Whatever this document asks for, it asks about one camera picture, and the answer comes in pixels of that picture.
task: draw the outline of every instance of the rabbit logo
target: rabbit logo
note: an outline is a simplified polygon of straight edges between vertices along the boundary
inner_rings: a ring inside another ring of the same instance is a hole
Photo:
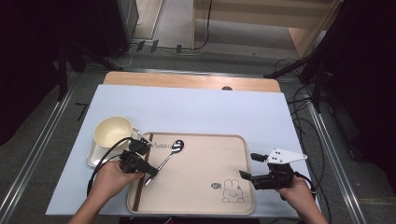
[[[226,179],[224,181],[223,199],[224,203],[243,203],[245,201],[244,194],[236,179]]]

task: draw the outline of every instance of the tray rim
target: tray rim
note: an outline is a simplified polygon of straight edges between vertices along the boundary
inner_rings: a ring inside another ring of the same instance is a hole
[[[247,151],[247,172],[251,172],[251,171],[250,171],[250,169],[251,169],[251,168],[250,168],[250,159],[249,159],[249,157],[248,157],[248,143],[247,143],[247,141],[245,140],[245,138],[244,138],[243,136],[241,136],[240,134],[234,134],[234,133],[190,133],[190,132],[188,132],[188,133],[182,133],[182,132],[180,132],[180,133],[145,132],[145,133],[143,133],[142,135],[147,135],[147,134],[151,134],[151,133],[153,133],[153,134],[155,134],[155,133],[158,134],[158,133],[159,133],[159,134],[184,134],[184,135],[210,135],[210,136],[229,136],[229,137],[237,137],[237,138],[239,138],[240,140],[242,140],[243,144],[245,145],[245,148],[246,148],[246,151]],[[145,211],[145,212],[134,211],[134,210],[132,209],[132,207],[130,206],[129,201],[130,201],[130,197],[131,197],[131,193],[132,193],[132,185],[133,185],[134,183],[136,184],[136,182],[137,182],[137,180],[134,181],[134,182],[132,182],[132,183],[130,183],[130,184],[128,185],[128,194],[127,194],[127,197],[126,197],[126,205],[127,205],[129,211],[130,211],[132,214],[152,214],[152,215],[153,215],[153,214],[159,214],[159,215],[163,215],[163,214],[166,214],[166,215],[208,215],[208,216],[213,216],[213,215],[230,215],[230,214],[232,214],[232,215],[235,215],[236,217],[238,217],[238,216],[245,216],[245,215],[248,215],[248,214],[252,213],[252,212],[254,211],[255,207],[256,207],[256,198],[255,198],[255,196],[253,196],[253,197],[252,197],[253,201],[252,201],[251,209],[249,209],[248,212],[244,212],[244,213],[235,213],[235,212],[232,212],[232,213],[207,213],[207,212],[178,212],[178,213],[169,213],[169,212],[166,212],[166,211],[151,211],[151,212],[147,212],[147,211]],[[250,188],[252,194],[254,195],[254,194],[255,194],[255,191],[254,191],[253,186],[252,186],[252,185],[249,185],[249,188]]]

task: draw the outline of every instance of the white table surface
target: white table surface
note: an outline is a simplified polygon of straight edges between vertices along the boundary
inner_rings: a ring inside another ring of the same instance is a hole
[[[47,215],[74,215],[85,200],[93,170],[87,163],[93,131],[111,116],[130,119],[141,133],[236,134],[246,140],[249,153],[268,155],[275,147],[302,153],[283,93],[100,85]],[[268,174],[265,162],[250,160],[250,167],[254,175]],[[291,167],[309,176],[305,161],[293,162]],[[125,188],[112,198],[100,214],[142,216],[127,208],[127,192]],[[255,190],[255,200],[248,217],[297,217],[273,189]]]

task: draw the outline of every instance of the chopstick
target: chopstick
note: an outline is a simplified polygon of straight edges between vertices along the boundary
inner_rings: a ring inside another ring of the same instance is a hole
[[[152,141],[152,133],[149,135],[149,141]],[[145,156],[145,161],[149,161],[149,152]],[[137,185],[136,195],[134,196],[134,206],[132,207],[132,211],[136,211],[139,209],[140,197],[142,195],[143,186],[145,182],[145,175],[139,179],[139,184]]]

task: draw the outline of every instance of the human hand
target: human hand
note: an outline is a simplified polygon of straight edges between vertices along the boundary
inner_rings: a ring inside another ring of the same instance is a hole
[[[289,188],[277,189],[305,223],[327,223],[303,178],[293,177]]]
[[[120,161],[108,161],[96,175],[89,196],[94,195],[108,201],[143,175],[140,172],[125,174],[120,168]]]

